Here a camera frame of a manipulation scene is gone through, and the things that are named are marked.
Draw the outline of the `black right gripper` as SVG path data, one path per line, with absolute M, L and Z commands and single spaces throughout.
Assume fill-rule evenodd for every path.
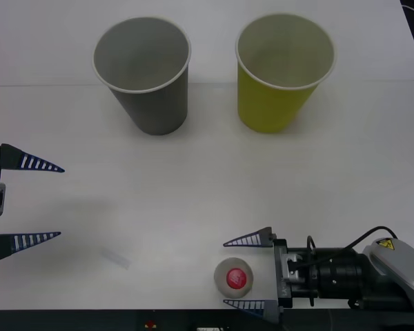
M 283 308 L 292 308 L 294 298 L 307 298 L 314 306 L 318 297 L 317 272 L 313 267 L 298 265 L 312 262 L 315 245 L 305 248 L 288 248 L 285 239 L 275 239 L 271 227 L 231 239 L 224 247 L 274 248 L 277 300 L 224 299 L 223 303 L 239 311 L 258 317 L 272 324 L 279 324 Z

